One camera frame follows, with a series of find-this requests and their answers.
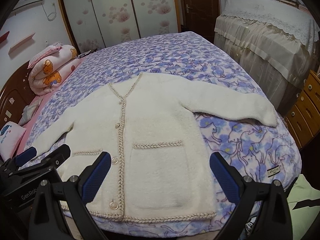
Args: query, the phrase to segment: cardigan pocket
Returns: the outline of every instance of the cardigan pocket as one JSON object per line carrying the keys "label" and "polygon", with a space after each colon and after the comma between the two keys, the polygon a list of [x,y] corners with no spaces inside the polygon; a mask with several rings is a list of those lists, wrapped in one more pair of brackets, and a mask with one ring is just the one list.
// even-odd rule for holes
{"label": "cardigan pocket", "polygon": [[126,181],[126,201],[140,209],[183,207],[192,191],[182,141],[134,144]]}

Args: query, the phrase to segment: pink pillow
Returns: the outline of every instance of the pink pillow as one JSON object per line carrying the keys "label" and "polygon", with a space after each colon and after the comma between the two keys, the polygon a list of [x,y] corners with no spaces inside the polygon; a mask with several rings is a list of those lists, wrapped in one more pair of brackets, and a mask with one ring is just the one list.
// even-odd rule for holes
{"label": "pink pillow", "polygon": [[62,49],[62,42],[57,42],[53,45],[46,47],[43,51],[39,52],[29,61],[28,68],[33,68],[41,59],[59,51],[60,49]]}
{"label": "pink pillow", "polygon": [[11,158],[16,151],[26,128],[14,122],[7,122],[0,131],[0,155],[4,161]]}

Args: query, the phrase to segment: door handle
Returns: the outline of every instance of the door handle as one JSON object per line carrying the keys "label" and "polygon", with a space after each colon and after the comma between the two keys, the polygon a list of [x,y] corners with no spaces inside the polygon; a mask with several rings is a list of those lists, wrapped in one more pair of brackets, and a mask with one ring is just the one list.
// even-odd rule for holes
{"label": "door handle", "polygon": [[193,9],[192,7],[189,7],[188,4],[186,4],[187,13],[189,13],[189,9]]}

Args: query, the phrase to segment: wooden door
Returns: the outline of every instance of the wooden door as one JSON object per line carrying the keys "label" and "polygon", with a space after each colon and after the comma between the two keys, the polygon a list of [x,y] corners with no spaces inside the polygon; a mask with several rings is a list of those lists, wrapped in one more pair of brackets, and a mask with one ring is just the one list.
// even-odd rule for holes
{"label": "wooden door", "polygon": [[184,3],[187,28],[213,43],[218,0],[184,0]]}

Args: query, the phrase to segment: wall shelf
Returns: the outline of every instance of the wall shelf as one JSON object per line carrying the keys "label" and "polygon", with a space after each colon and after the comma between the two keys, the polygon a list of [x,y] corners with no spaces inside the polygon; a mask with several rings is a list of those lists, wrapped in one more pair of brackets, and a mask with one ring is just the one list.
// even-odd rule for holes
{"label": "wall shelf", "polygon": [[7,31],[5,34],[3,34],[3,35],[0,37],[0,43],[4,42],[4,41],[7,39],[8,35],[9,35],[9,32],[10,32],[10,31]]}
{"label": "wall shelf", "polygon": [[18,41],[16,44],[14,44],[10,49],[8,54],[10,54],[11,52],[13,52],[15,49],[17,49],[18,47],[20,47],[23,43],[26,43],[28,40],[31,40],[33,35],[35,35],[36,32],[31,33],[30,35],[28,35],[27,37],[23,38],[22,40]]}

